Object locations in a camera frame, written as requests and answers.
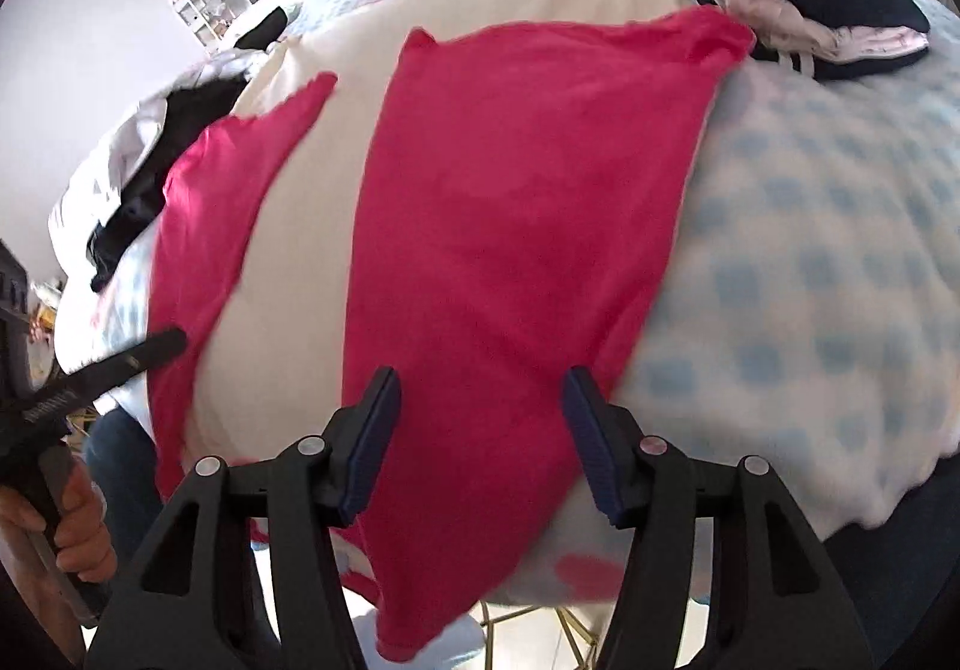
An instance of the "person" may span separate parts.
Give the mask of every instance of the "person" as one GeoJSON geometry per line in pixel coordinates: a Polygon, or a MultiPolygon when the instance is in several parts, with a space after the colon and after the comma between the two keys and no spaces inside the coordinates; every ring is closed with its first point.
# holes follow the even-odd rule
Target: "person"
{"type": "MultiPolygon", "coordinates": [[[[61,495],[64,516],[56,528],[56,566],[81,581],[102,584],[116,573],[117,557],[104,524],[104,501],[85,464],[77,460],[61,495]]],[[[0,486],[0,564],[35,619],[72,662],[83,657],[83,635],[27,533],[46,522],[17,491],[0,486]]]]}

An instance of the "bed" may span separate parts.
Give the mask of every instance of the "bed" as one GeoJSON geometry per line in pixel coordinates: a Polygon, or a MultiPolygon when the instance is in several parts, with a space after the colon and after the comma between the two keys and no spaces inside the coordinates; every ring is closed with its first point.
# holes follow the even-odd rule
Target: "bed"
{"type": "MultiPolygon", "coordinates": [[[[539,7],[543,19],[631,16],[616,0],[598,0],[606,14],[594,16],[574,11],[575,0],[554,1],[539,7]]],[[[664,287],[614,394],[690,456],[769,457],[821,536],[851,521],[882,523],[960,442],[960,19],[936,0],[915,2],[932,24],[933,51],[896,75],[824,86],[750,62],[728,78],[664,287]],[[933,447],[913,419],[937,430],[933,447]]],[[[353,71],[376,102],[404,29],[435,22],[455,35],[472,16],[514,18],[490,4],[301,0],[288,40],[236,111],[279,103],[323,65],[353,71]]],[[[360,148],[349,167],[300,150],[264,203],[241,288],[200,370],[184,462],[271,457],[323,426],[318,408],[338,405],[349,264],[338,211],[355,206],[376,120],[375,110],[357,113],[325,115],[310,134],[319,146],[349,133],[360,148]],[[306,211],[286,203],[304,199],[306,211]],[[305,222],[320,257],[284,249],[283,235],[305,222]]],[[[56,331],[66,368],[143,336],[153,238],[148,230],[128,249],[101,298],[68,283],[56,331]]],[[[144,382],[114,399],[152,430],[144,382]]],[[[581,481],[493,596],[603,599],[618,587],[628,546],[581,481]],[[572,592],[557,563],[576,554],[603,560],[599,571],[581,570],[581,584],[609,585],[572,592]]],[[[370,567],[357,548],[341,550],[352,569],[370,567]]]]}

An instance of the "person's leg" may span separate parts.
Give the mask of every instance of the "person's leg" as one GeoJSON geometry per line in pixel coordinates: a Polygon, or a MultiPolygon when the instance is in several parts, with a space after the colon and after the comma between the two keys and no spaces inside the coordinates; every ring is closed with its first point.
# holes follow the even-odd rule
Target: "person's leg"
{"type": "Polygon", "coordinates": [[[107,499],[104,523],[122,572],[163,510],[154,483],[157,449],[136,420],[114,409],[93,424],[83,459],[107,499]]]}
{"type": "Polygon", "coordinates": [[[960,560],[960,456],[904,497],[890,520],[824,541],[882,666],[920,624],[960,560]]]}

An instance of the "pink garment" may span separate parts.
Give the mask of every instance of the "pink garment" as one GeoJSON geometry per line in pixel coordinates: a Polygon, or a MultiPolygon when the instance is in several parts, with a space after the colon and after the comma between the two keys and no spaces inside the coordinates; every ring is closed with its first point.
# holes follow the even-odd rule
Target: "pink garment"
{"type": "Polygon", "coordinates": [[[200,354],[240,278],[260,202],[316,122],[337,78],[323,73],[267,115],[229,115],[174,163],[163,192],[150,281],[150,331],[180,326],[189,346],[147,374],[157,438],[157,487],[169,498],[184,478],[184,423],[200,354]]]}
{"type": "Polygon", "coordinates": [[[788,0],[719,0],[747,23],[762,43],[781,52],[802,52],[829,62],[861,58],[896,58],[929,46],[928,37],[912,28],[827,28],[807,19],[788,0]]]}
{"type": "Polygon", "coordinates": [[[407,38],[353,233],[344,404],[403,406],[344,537],[404,662],[509,576],[580,473],[560,381],[609,394],[637,345],[721,78],[754,43],[712,7],[407,38]]]}

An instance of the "metal screw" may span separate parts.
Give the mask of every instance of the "metal screw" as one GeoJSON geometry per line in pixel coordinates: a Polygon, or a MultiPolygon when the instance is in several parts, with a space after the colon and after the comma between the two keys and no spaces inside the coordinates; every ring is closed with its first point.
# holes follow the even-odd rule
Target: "metal screw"
{"type": "Polygon", "coordinates": [[[640,450],[645,454],[650,454],[650,456],[662,456],[669,447],[664,438],[658,438],[657,436],[640,440],[640,450]]]}
{"type": "Polygon", "coordinates": [[[215,456],[208,456],[200,459],[194,469],[198,475],[208,478],[220,469],[220,460],[215,456]]]}
{"type": "Polygon", "coordinates": [[[743,468],[751,475],[766,475],[770,471],[770,463],[758,456],[748,456],[744,459],[743,468]]]}
{"type": "Polygon", "coordinates": [[[323,438],[304,438],[300,442],[296,443],[296,449],[304,454],[304,456],[315,456],[318,453],[323,453],[323,449],[326,448],[326,442],[323,441],[323,438]]]}

